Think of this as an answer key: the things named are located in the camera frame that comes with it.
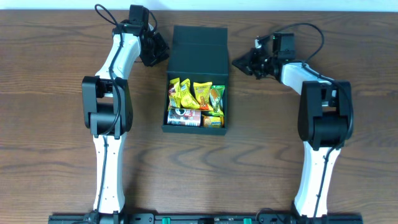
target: green snack bag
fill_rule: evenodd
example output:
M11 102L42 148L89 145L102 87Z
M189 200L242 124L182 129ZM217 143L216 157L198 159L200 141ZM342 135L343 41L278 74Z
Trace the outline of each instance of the green snack bag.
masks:
M210 102L213 106L213 111L209 111L212 116L224 116L223 113L223 93L225 86L217 85L211 86L210 90Z

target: box lid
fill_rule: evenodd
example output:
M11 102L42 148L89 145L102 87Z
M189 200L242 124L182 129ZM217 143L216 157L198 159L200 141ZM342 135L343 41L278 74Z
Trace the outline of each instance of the box lid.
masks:
M167 72L228 76L227 28L174 26Z

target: wooden table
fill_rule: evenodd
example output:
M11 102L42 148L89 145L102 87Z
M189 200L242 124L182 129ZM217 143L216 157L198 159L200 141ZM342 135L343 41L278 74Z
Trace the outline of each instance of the wooden table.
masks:
M113 12L119 21L128 11ZM228 28L230 59L257 35L293 22L324 30L315 70L353 87L355 129L337 160L329 212L366 223L398 218L398 14L155 11L168 42L174 25ZM93 207L96 154L83 122L81 81L111 49L112 25L90 11L0 11L0 223L46 223ZM292 29L299 58L320 43ZM127 211L255 213L288 210L300 184L299 96L231 67L226 136L163 133L167 62L135 63L133 127L124 148Z

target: open box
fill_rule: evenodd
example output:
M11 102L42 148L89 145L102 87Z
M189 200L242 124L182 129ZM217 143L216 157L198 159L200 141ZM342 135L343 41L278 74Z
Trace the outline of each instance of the open box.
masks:
M172 53L167 68L166 100L162 130L167 133L225 135L228 127L228 47L227 28L174 26ZM171 79L189 78L190 91L195 97L193 83L213 82L224 85L223 128L204 128L167 124L169 83Z

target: white backdrop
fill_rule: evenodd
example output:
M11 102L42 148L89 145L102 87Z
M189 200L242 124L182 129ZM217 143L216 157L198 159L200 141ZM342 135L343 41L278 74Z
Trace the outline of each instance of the white backdrop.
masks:
M398 0L0 0L0 9L93 9L96 3L108 9L398 12Z

